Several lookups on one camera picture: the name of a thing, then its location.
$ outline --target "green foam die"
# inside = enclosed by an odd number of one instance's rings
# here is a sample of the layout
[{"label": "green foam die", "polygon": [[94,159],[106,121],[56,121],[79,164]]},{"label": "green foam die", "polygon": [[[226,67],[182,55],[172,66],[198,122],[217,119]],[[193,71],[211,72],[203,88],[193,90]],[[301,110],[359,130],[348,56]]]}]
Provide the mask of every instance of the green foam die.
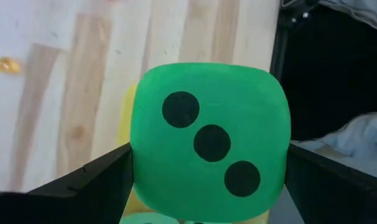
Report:
[{"label": "green foam die", "polygon": [[253,218],[282,190],[290,135],[286,97],[265,71],[217,63],[153,68],[134,99],[134,188],[174,218]]}]

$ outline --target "black dot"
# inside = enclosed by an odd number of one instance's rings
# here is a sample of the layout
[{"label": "black dot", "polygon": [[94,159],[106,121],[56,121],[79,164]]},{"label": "black dot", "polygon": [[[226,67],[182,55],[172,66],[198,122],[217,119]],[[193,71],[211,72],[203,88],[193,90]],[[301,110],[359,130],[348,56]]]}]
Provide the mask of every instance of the black dot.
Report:
[{"label": "black dot", "polygon": [[238,161],[227,168],[225,186],[237,197],[247,197],[253,194],[261,182],[258,168],[250,162]]},{"label": "black dot", "polygon": [[214,124],[202,127],[194,137],[194,150],[208,162],[222,160],[230,150],[231,142],[227,132]]},{"label": "black dot", "polygon": [[170,94],[162,105],[164,119],[175,128],[186,128],[192,124],[200,112],[195,96],[179,91]]}]

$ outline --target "small gold object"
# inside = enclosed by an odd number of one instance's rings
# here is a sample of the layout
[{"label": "small gold object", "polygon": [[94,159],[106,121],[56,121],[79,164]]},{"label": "small gold object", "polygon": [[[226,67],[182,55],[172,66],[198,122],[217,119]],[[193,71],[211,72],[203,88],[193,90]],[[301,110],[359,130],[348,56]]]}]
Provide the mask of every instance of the small gold object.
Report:
[{"label": "small gold object", "polygon": [[21,72],[20,63],[9,57],[2,57],[0,58],[0,72],[19,73]]}]

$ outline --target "white fabric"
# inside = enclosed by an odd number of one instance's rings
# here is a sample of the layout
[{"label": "white fabric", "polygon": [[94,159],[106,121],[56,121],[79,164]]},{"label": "white fabric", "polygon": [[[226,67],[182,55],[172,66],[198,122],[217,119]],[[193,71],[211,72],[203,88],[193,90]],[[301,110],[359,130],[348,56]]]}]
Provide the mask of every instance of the white fabric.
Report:
[{"label": "white fabric", "polygon": [[320,3],[377,29],[377,0],[321,0]]},{"label": "white fabric", "polygon": [[377,159],[377,113],[359,116],[336,133],[316,141],[293,142],[315,151],[326,145],[342,154],[359,159]]}]

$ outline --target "wooden floor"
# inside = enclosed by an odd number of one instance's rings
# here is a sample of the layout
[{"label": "wooden floor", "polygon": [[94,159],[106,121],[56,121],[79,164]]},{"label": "wooden floor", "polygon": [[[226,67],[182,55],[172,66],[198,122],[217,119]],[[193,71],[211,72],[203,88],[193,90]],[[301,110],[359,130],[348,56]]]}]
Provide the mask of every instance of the wooden floor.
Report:
[{"label": "wooden floor", "polygon": [[157,65],[269,70],[280,0],[0,0],[0,190],[27,191],[116,147],[127,89]]}]

